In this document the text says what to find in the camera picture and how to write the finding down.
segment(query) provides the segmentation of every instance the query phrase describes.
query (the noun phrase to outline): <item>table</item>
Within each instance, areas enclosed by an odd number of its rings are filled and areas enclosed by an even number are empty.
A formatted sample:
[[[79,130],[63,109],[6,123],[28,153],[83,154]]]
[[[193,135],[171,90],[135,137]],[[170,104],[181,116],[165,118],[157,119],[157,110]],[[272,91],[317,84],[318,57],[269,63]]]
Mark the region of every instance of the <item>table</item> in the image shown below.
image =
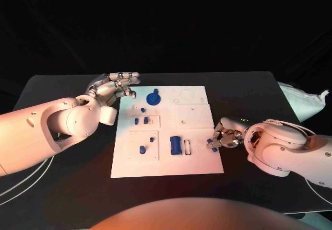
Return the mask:
[[[34,76],[15,109],[77,97],[96,77]],[[216,124],[224,116],[299,122],[271,72],[142,74],[141,79],[142,86],[204,85]],[[227,198],[282,213],[332,209],[314,194],[302,176],[295,173],[286,178],[272,176],[248,161],[243,146],[220,149],[224,174],[112,179],[116,126],[100,124],[95,135],[56,156],[37,185],[0,206],[0,228],[89,228],[120,211],[177,197]],[[2,190],[14,186],[37,167],[0,177]]]

